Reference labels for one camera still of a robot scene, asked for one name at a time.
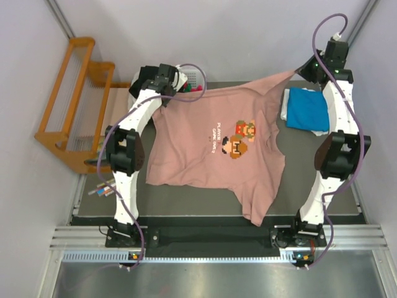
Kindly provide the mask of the pink t shirt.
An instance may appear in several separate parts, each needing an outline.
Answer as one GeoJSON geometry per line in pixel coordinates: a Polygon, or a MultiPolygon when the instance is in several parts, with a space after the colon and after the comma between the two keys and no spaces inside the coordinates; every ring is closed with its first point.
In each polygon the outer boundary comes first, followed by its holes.
{"type": "Polygon", "coordinates": [[[243,217],[261,225],[285,167],[277,116],[293,74],[212,89],[200,99],[186,94],[184,101],[159,108],[146,182],[230,190],[243,217]]]}

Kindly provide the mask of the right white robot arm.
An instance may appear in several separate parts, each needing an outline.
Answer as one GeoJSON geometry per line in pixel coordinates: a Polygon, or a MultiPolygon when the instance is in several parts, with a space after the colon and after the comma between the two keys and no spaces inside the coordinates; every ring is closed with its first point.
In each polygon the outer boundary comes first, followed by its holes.
{"type": "Polygon", "coordinates": [[[324,240],[323,223],[326,211],[339,188],[358,172],[359,164],[371,145],[371,138],[361,137],[352,100],[353,75],[345,68],[349,45],[331,38],[324,52],[315,55],[298,70],[298,74],[321,86],[329,116],[329,135],[314,156],[316,177],[310,194],[298,210],[291,241],[306,245],[324,240]]]}

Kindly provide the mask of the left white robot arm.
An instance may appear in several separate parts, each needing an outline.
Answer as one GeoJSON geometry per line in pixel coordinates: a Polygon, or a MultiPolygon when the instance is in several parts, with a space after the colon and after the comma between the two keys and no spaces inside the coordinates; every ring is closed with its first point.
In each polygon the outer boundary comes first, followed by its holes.
{"type": "Polygon", "coordinates": [[[133,104],[116,126],[105,130],[106,161],[115,179],[117,195],[114,223],[108,237],[120,240],[125,246],[140,241],[140,230],[135,223],[139,212],[136,206],[137,178],[145,163],[141,133],[154,112],[168,104],[187,81],[177,67],[160,64],[145,66],[130,88],[133,104]]]}

